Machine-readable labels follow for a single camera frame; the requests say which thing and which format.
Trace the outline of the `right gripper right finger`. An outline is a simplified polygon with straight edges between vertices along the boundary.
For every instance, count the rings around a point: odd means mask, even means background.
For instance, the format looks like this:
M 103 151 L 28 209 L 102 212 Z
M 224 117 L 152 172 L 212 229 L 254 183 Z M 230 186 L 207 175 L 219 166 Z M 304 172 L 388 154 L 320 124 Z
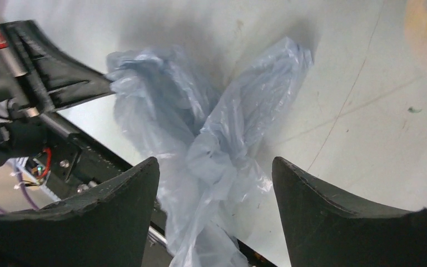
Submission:
M 427 266 L 427 209 L 370 201 L 283 157 L 272 181 L 292 266 Z

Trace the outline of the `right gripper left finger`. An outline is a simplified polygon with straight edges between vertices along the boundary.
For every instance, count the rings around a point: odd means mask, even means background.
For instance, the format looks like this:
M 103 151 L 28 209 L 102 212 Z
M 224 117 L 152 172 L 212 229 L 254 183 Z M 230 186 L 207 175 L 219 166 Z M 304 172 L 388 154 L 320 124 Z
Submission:
M 40 210 L 0 214 L 0 266 L 141 266 L 159 177 L 149 157 Z

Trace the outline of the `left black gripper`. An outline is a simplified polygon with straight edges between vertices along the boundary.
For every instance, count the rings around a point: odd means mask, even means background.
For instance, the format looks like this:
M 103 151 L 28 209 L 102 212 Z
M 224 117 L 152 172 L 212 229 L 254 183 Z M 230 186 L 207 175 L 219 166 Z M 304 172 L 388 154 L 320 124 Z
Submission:
M 34 20 L 0 24 L 0 166 L 47 148 L 38 116 L 111 95 L 100 72 L 60 50 Z

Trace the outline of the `light blue trash bag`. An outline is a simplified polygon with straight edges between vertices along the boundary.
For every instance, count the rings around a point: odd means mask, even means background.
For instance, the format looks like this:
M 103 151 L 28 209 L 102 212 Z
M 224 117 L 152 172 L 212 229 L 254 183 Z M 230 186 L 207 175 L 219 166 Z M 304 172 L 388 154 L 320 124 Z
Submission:
M 271 189 L 248 152 L 295 101 L 311 51 L 285 37 L 224 91 L 179 46 L 113 52 L 106 64 L 116 123 L 160 167 L 171 266 L 247 266 L 226 215 Z

